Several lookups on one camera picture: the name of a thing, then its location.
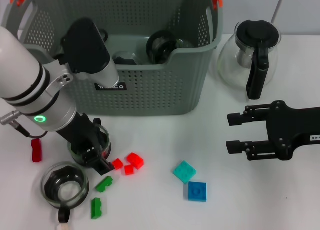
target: blue lego brick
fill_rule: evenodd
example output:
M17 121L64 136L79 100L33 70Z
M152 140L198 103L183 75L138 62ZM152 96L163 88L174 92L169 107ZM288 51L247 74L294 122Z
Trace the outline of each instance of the blue lego brick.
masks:
M207 201L207 184L205 182L189 182L188 200L189 201Z
M183 161L176 169L173 171L174 175L177 176L184 184L197 173L197 171L186 161Z

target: red block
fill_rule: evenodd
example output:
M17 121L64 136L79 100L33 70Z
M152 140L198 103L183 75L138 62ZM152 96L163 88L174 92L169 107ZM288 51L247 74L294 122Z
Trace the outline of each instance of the red block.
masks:
M140 169L145 164L144 160L133 152L126 157L126 160L131 163L136 169Z
M132 175L132 174L134 174L134 172L135 172L134 166L132 166L132 165L124 166L124 173L126 175Z
M113 164L113 166L114 166L114 168L115 168L116 170L118 170L118 169L120 169L120 168L122 168L122 167L124 166L124 164L122 163L122 161L121 161L119 158L117 158L116 160L114 160L114 161L112 162L112 164Z
M31 141L32 146L32 161L40 162L42 161L42 147L40 139L33 139Z

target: glass coffee pot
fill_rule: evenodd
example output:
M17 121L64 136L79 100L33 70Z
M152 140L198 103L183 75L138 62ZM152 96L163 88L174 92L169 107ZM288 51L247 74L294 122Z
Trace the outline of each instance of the glass coffee pot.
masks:
M268 21L239 22L218 58L221 77L232 86L245 88L249 99L259 99L275 74L280 41L280 31Z

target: white wall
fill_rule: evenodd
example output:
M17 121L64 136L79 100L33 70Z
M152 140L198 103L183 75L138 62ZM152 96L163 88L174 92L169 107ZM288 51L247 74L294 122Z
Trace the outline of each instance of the white wall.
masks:
M0 21L9 0L0 0ZM278 0L224 0L224 32L246 19L271 20ZM275 24L283 34L320 35L319 0L283 0Z

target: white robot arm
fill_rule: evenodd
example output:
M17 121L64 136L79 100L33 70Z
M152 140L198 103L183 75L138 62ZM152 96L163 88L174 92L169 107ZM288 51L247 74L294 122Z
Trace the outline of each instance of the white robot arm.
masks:
M74 74L81 74L82 78L91 78L110 88L119 81L118 71L91 19L76 21L62 45L68 64L60 65L59 60L55 60L42 65L11 32L0 26L0 97L16 108L0 118L1 123L10 124L28 136L16 121L23 114L43 130L56 131L73 144L80 155L88 150L82 149L83 145L96 149L96 155L89 157L95 161L88 156L84 158L96 170L102 169L99 172L104 174L112 165L98 159L101 132L86 114L81 116L77 112L76 104L63 87L72 82Z

